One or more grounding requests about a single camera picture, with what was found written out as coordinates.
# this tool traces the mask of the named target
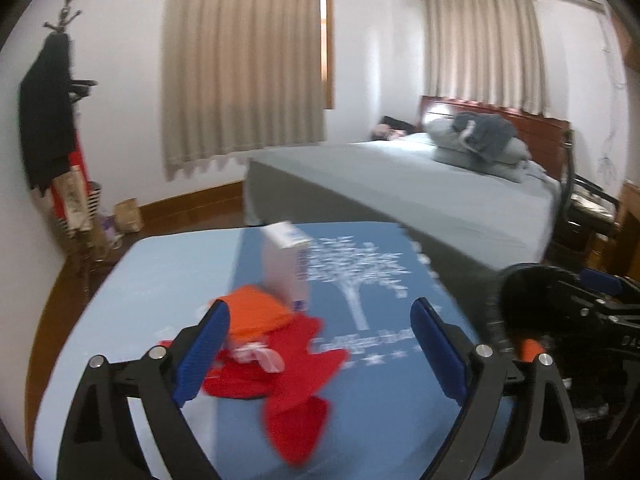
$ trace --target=metal pin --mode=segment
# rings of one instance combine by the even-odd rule
[[[101,355],[94,355],[89,359],[89,366],[91,368],[100,368],[104,364],[104,357]]]
[[[476,346],[476,353],[480,357],[491,357],[494,354],[494,351],[491,350],[489,345],[478,345]]]
[[[538,356],[538,361],[545,366],[551,366],[554,363],[553,358],[549,354],[540,354]]]
[[[154,346],[149,350],[149,357],[152,359],[162,359],[166,355],[166,348],[164,346]]]

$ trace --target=black coat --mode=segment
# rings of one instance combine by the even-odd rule
[[[20,85],[20,142],[30,189],[44,193],[76,149],[69,37],[50,34]]]

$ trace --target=white box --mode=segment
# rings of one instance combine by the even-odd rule
[[[308,309],[311,238],[290,222],[262,227],[262,286],[294,312]]]

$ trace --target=orange object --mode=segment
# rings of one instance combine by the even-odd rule
[[[293,321],[293,313],[283,303],[255,285],[243,285],[220,300],[229,307],[228,338],[235,344],[258,341]]]
[[[536,355],[545,353],[545,349],[535,339],[525,339],[520,347],[520,358],[526,362],[531,363]]]

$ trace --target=white tree pattern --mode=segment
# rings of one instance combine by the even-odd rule
[[[398,264],[401,253],[379,253],[371,242],[358,247],[351,236],[319,238],[310,245],[308,278],[335,283],[344,294],[358,330],[368,330],[369,324],[360,304],[362,285],[390,288],[396,298],[406,298],[407,288],[396,278],[408,274]]]

